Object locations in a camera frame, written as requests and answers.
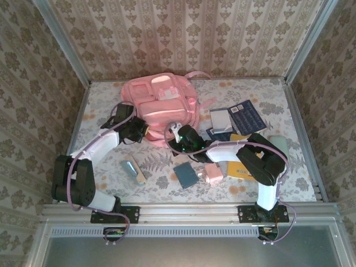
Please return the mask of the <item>pink backpack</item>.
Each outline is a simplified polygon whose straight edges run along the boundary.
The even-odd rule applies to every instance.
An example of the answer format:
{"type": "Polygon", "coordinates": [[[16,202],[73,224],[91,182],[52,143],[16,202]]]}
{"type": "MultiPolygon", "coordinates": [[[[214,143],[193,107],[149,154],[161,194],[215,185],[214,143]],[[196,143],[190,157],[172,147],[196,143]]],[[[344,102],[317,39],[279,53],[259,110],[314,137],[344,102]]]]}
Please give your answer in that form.
{"type": "Polygon", "coordinates": [[[121,100],[133,103],[137,116],[146,121],[149,129],[145,139],[152,145],[167,148],[164,137],[173,137],[165,131],[170,122],[199,129],[200,111],[216,99],[199,103],[195,87],[189,81],[197,75],[211,77],[203,71],[193,71],[184,76],[166,72],[136,78],[124,84],[121,100]]]}

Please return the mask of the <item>dark blue book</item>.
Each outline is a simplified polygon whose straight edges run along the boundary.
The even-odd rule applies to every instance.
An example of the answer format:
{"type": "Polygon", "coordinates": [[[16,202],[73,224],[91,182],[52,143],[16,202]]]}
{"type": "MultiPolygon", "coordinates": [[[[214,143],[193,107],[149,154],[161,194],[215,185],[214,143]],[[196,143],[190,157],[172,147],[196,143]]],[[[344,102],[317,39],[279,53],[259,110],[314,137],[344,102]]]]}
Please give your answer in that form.
{"type": "Polygon", "coordinates": [[[266,124],[250,100],[228,108],[228,112],[241,135],[247,136],[266,129],[266,124]]]}
{"type": "Polygon", "coordinates": [[[237,134],[236,130],[233,129],[232,132],[227,133],[213,133],[213,128],[209,128],[206,130],[206,133],[210,137],[212,141],[230,141],[230,137],[232,134],[237,134]]]}

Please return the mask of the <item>teal small notebook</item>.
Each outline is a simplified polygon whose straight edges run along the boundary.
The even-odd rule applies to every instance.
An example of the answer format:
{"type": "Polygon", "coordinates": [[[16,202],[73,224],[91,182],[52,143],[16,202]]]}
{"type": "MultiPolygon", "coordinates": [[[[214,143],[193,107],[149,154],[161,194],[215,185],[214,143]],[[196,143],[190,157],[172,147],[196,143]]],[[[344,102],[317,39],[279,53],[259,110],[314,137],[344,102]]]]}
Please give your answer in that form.
{"type": "Polygon", "coordinates": [[[173,170],[183,189],[187,189],[199,181],[199,177],[189,162],[184,162],[174,167],[173,170]]]}

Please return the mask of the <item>grey white notebook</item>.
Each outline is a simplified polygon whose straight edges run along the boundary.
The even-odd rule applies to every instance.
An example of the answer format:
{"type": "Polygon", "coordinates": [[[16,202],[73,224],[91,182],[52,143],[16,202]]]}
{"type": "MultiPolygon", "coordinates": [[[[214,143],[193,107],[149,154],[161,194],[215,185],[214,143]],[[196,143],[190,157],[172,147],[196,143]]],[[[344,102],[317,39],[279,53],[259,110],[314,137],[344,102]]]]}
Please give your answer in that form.
{"type": "Polygon", "coordinates": [[[233,131],[229,112],[226,108],[210,110],[213,134],[229,133],[233,131]]]}

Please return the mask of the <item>grey blue stapler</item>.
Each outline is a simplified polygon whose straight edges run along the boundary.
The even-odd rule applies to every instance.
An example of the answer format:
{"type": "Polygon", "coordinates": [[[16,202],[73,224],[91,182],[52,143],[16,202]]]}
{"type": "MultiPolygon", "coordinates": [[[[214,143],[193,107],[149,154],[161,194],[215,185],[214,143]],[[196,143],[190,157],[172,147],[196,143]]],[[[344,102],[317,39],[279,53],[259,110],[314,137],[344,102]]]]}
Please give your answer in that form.
{"type": "Polygon", "coordinates": [[[124,172],[128,174],[129,178],[131,178],[136,185],[146,185],[147,180],[133,156],[126,156],[124,160],[120,162],[120,165],[123,168],[124,172]]]}

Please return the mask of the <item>small pink device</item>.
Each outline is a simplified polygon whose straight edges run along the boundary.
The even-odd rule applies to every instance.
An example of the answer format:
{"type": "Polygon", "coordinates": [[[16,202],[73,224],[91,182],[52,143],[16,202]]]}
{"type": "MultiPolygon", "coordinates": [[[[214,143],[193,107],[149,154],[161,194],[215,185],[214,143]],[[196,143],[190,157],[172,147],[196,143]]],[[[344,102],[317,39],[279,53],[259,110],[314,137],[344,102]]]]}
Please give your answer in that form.
{"type": "Polygon", "coordinates": [[[213,185],[219,183],[224,176],[217,164],[206,164],[204,169],[198,173],[198,177],[202,178],[206,183],[213,185]]]}

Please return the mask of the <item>yellow book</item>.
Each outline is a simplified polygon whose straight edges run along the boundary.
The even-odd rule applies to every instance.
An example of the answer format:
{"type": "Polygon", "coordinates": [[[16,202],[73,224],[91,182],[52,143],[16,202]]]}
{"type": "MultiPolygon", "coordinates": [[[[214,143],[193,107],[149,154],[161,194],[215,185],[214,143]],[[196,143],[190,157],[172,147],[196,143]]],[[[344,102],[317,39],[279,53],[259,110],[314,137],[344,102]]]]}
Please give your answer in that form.
{"type": "MultiPolygon", "coordinates": [[[[249,136],[242,136],[232,133],[230,135],[230,141],[242,141],[249,136]]],[[[238,179],[253,180],[251,173],[247,170],[242,162],[229,161],[227,168],[227,175],[238,179]]]]}

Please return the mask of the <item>pale green pencil case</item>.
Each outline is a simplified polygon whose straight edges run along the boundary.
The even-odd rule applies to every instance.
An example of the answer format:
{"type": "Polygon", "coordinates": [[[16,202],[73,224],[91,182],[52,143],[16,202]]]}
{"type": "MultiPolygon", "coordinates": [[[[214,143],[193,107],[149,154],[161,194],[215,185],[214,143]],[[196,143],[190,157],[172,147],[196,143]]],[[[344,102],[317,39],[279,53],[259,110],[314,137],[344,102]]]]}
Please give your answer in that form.
{"type": "Polygon", "coordinates": [[[289,148],[287,140],[284,136],[274,135],[269,137],[269,141],[277,147],[284,155],[289,158],[289,148]]]}

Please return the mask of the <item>black controller box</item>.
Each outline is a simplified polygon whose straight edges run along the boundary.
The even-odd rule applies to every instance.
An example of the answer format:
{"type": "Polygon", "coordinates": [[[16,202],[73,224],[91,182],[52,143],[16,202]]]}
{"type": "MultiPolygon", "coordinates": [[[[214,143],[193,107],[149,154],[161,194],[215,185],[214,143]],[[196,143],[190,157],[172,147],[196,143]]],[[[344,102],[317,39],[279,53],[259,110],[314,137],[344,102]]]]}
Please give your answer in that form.
{"type": "Polygon", "coordinates": [[[258,227],[258,239],[262,241],[274,241],[278,237],[278,227],[273,226],[259,226],[258,227]]]}
{"type": "Polygon", "coordinates": [[[115,243],[125,235],[126,228],[122,226],[103,228],[103,239],[107,243],[115,243]]]}

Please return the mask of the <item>grey metal panel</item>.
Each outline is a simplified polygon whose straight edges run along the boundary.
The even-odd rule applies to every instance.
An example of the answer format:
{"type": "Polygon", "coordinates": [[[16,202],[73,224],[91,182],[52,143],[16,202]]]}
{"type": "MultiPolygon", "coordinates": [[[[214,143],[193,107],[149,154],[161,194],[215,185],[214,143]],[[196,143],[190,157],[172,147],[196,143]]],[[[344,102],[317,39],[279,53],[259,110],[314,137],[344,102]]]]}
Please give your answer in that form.
{"type": "Polygon", "coordinates": [[[54,238],[43,267],[341,267],[325,243],[263,245],[251,238],[54,238]]]}

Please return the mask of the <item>aluminium side rail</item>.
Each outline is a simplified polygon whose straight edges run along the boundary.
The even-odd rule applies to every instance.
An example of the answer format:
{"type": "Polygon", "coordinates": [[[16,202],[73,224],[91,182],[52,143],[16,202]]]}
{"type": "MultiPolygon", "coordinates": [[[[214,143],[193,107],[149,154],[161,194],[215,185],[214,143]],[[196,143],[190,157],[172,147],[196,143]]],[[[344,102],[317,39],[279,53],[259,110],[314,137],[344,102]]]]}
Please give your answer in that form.
{"type": "Polygon", "coordinates": [[[85,89],[67,154],[56,158],[51,189],[53,199],[67,202],[70,197],[73,204],[81,206],[88,206],[95,194],[93,166],[87,159],[75,161],[70,153],[74,152],[89,94],[90,89],[85,89]]]}
{"type": "Polygon", "coordinates": [[[317,202],[328,202],[329,199],[327,197],[327,193],[323,185],[322,178],[320,176],[317,162],[313,154],[313,150],[304,126],[303,119],[299,111],[297,101],[294,96],[294,92],[290,84],[288,84],[284,79],[282,79],[281,81],[283,84],[283,89],[289,106],[290,114],[293,119],[296,134],[298,136],[301,151],[304,156],[306,168],[308,170],[309,177],[312,181],[315,197],[317,199],[317,202]]]}

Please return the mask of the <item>aluminium mounting rail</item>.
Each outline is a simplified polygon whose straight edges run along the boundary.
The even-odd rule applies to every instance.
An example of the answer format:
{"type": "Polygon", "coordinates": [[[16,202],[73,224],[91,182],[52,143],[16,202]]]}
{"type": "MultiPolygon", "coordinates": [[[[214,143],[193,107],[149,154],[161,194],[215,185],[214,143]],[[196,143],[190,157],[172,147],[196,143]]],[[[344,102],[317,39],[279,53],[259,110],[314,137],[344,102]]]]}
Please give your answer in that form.
{"type": "MultiPolygon", "coordinates": [[[[289,218],[296,210],[296,221],[303,218],[331,218],[342,221],[335,203],[297,202],[288,208],[289,218]]],[[[236,225],[248,203],[183,203],[183,204],[138,204],[140,207],[139,224],[147,225],[236,225]]],[[[73,211],[69,205],[51,204],[44,207],[40,222],[51,224],[88,224],[91,211],[73,211]]]]}

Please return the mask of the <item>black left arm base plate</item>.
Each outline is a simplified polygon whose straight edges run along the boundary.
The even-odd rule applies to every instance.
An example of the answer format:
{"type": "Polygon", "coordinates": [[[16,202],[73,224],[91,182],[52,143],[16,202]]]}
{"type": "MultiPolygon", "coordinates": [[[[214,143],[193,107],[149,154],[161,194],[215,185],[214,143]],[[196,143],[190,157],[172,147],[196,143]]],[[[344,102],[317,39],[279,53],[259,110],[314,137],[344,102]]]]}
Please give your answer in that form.
{"type": "MultiPolygon", "coordinates": [[[[140,217],[139,206],[121,206],[120,214],[125,215],[130,220],[130,223],[137,224],[140,217]]],[[[93,211],[90,218],[92,224],[124,224],[125,219],[117,215],[107,215],[101,212],[93,211]]]]}

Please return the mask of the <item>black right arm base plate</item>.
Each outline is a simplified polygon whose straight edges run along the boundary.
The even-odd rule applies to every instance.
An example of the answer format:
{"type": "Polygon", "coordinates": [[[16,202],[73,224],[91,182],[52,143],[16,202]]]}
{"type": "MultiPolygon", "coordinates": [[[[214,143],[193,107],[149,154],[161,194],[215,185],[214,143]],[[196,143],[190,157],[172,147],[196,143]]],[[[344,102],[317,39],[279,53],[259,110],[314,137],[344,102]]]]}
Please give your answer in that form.
{"type": "Polygon", "coordinates": [[[239,223],[284,223],[289,222],[289,214],[286,206],[277,205],[270,211],[266,211],[256,205],[238,206],[239,223]]]}

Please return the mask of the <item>aluminium frame post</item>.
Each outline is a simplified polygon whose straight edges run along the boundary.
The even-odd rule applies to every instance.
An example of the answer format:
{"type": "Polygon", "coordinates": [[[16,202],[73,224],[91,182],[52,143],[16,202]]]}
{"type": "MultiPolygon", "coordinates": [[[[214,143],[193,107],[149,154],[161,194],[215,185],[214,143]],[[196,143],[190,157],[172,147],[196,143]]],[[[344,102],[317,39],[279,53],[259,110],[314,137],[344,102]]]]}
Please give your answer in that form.
{"type": "Polygon", "coordinates": [[[69,35],[65,32],[64,27],[55,15],[54,9],[51,7],[49,1],[33,0],[33,2],[39,10],[44,21],[47,23],[48,28],[58,42],[61,50],[71,64],[77,77],[85,87],[89,87],[91,79],[89,78],[87,71],[81,63],[78,53],[75,51],[74,46],[71,44],[69,35]]]}
{"type": "Polygon", "coordinates": [[[338,0],[322,0],[321,6],[317,11],[309,29],[306,32],[306,35],[301,42],[300,47],[298,48],[287,72],[284,77],[286,84],[291,84],[298,74],[301,66],[307,58],[307,55],[313,48],[315,42],[320,36],[325,24],[327,23],[330,15],[334,11],[335,6],[337,5],[338,0]]]}

